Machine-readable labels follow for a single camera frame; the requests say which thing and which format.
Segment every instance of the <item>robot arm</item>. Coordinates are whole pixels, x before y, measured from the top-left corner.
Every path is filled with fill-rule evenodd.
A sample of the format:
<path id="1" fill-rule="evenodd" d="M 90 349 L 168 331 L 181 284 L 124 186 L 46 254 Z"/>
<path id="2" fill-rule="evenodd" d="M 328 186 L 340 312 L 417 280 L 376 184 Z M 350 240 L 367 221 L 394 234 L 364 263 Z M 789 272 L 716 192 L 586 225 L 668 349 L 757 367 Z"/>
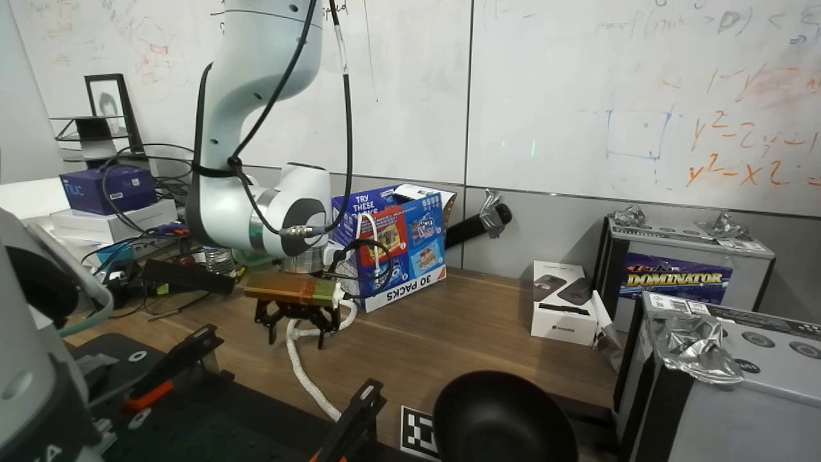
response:
<path id="1" fill-rule="evenodd" d="M 328 171 L 290 165 L 274 190 L 257 192 L 274 234 L 257 218 L 233 150 L 251 109 L 307 89 L 316 77 L 322 8 L 319 0 L 226 0 L 224 16 L 224 40 L 200 88 L 189 221 L 203 240 L 295 257 L 319 244 L 316 229 L 326 225 Z"/>

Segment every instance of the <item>electronic equipment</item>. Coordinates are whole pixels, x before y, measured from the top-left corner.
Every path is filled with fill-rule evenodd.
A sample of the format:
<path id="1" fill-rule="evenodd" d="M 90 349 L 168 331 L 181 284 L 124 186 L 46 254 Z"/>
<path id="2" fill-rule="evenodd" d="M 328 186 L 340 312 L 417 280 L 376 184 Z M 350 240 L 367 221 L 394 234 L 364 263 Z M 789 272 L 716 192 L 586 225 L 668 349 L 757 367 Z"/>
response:
<path id="1" fill-rule="evenodd" d="M 693 301 L 644 293 L 617 381 L 622 460 L 773 462 L 821 457 L 821 325 L 707 306 L 722 349 L 744 370 L 711 384 L 666 367 L 661 321 Z"/>
<path id="2" fill-rule="evenodd" d="M 593 287 L 620 331 L 630 331 L 643 290 L 756 310 L 775 252 L 752 236 L 716 238 L 698 225 L 622 224 L 609 216 Z"/>

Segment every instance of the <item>black bowl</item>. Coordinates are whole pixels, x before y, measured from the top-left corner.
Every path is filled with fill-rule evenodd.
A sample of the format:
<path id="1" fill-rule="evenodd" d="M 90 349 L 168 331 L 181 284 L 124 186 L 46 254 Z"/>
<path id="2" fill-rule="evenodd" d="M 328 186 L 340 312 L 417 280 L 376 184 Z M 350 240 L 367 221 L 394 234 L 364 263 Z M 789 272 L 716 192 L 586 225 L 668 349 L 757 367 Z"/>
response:
<path id="1" fill-rule="evenodd" d="M 509 372 L 471 372 L 450 381 L 435 407 L 435 433 L 445 462 L 579 462 L 562 407 Z"/>

